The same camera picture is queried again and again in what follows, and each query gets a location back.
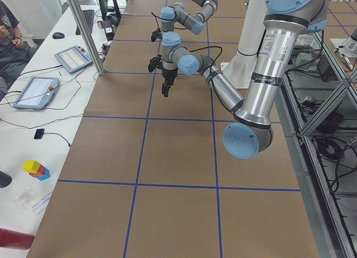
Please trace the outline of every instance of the black cup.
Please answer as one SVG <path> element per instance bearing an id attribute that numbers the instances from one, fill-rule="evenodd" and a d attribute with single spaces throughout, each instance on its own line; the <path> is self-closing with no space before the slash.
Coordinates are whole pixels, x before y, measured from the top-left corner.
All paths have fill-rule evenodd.
<path id="1" fill-rule="evenodd" d="M 12 178 L 10 175 L 7 175 L 6 173 L 3 173 L 0 171 L 0 188 L 7 187 L 12 181 Z"/>

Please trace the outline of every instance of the keyboard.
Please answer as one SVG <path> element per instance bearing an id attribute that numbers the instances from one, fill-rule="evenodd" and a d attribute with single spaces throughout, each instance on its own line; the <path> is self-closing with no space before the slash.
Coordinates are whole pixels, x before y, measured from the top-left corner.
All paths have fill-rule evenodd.
<path id="1" fill-rule="evenodd" d="M 94 11 L 94 9 L 83 9 L 82 13 L 84 15 L 85 21 L 87 22 L 87 25 L 89 27 L 89 31 L 91 33 L 92 30 L 93 30 L 93 21 L 94 21 L 95 11 Z M 76 29 L 76 35 L 80 35 L 80 30 L 79 30 L 78 26 L 77 26 L 77 29 Z"/>

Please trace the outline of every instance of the black mouse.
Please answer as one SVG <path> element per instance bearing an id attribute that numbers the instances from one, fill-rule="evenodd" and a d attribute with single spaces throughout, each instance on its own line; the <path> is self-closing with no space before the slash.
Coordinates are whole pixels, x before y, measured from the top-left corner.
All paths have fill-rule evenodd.
<path id="1" fill-rule="evenodd" d="M 55 32 L 52 37 L 53 39 L 63 39 L 65 37 L 65 34 L 61 32 Z"/>

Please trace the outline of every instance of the toy block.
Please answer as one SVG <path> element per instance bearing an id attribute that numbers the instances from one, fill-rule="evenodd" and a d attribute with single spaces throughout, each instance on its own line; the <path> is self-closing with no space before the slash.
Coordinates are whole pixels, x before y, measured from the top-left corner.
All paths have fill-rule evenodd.
<path id="1" fill-rule="evenodd" d="M 45 175 L 45 167 L 40 165 L 40 168 L 38 169 L 38 172 L 36 173 L 29 173 L 30 176 L 37 178 L 37 177 L 42 177 Z"/>
<path id="2" fill-rule="evenodd" d="M 28 173 L 36 173 L 38 172 L 41 164 L 36 160 L 26 160 L 22 166 L 22 169 Z"/>
<path id="3" fill-rule="evenodd" d="M 37 179 L 40 181 L 43 181 L 43 180 L 48 179 L 50 176 L 51 176 L 50 171 L 47 168 L 45 168 L 45 174 L 41 177 L 37 177 Z"/>

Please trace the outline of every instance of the white desk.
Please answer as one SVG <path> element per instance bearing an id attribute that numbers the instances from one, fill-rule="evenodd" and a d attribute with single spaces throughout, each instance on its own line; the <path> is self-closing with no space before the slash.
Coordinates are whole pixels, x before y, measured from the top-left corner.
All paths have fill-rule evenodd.
<path id="1" fill-rule="evenodd" d="M 96 6 L 82 6 L 82 9 L 95 9 L 97 11 L 98 8 Z M 98 20 L 96 17 L 92 37 L 99 50 L 102 43 L 107 40 L 104 31 L 97 27 L 96 21 Z M 54 53 L 73 45 L 86 48 L 82 36 L 76 36 L 75 30 L 76 23 L 71 10 L 68 9 L 23 72 L 59 65 Z M 65 38 L 54 40 L 52 38 L 54 32 L 63 32 Z M 58 89 L 54 99 L 47 106 L 50 108 L 64 108 L 79 88 L 79 84 L 75 80 L 71 81 L 76 74 L 70 75 L 64 68 L 57 68 L 26 74 L 14 83 L 10 91 L 22 90 L 29 78 L 34 75 L 58 77 L 60 85 L 67 83 Z M 90 98 L 96 77 L 97 73 L 93 65 L 86 68 L 77 78 L 81 88 L 68 107 L 63 110 L 18 111 L 9 105 L 1 105 L 0 118 L 18 125 L 33 127 L 53 120 L 80 115 Z M 13 94 L 7 96 L 10 102 L 14 101 L 16 97 L 17 95 Z M 74 117 L 45 125 L 42 128 L 45 129 L 45 132 L 59 133 L 72 143 L 80 121 L 81 117 Z M 29 130 L 0 122 L 0 158 L 2 162 L 0 170 L 12 177 L 12 183 L 8 187 L 0 189 L 0 227 L 33 235 L 36 234 L 45 211 L 36 215 L 31 206 L 52 192 L 69 151 L 67 143 L 60 136 L 44 135 L 41 140 L 34 140 L 35 131 L 36 128 Z M 22 170 L 25 160 L 37 160 L 50 170 L 51 178 L 39 181 L 29 176 Z M 38 196 L 28 205 L 26 210 L 21 212 L 15 205 L 15 197 L 21 195 L 27 187 L 34 188 Z M 26 257 L 27 253 L 28 251 L 0 247 L 0 257 L 22 258 Z"/>

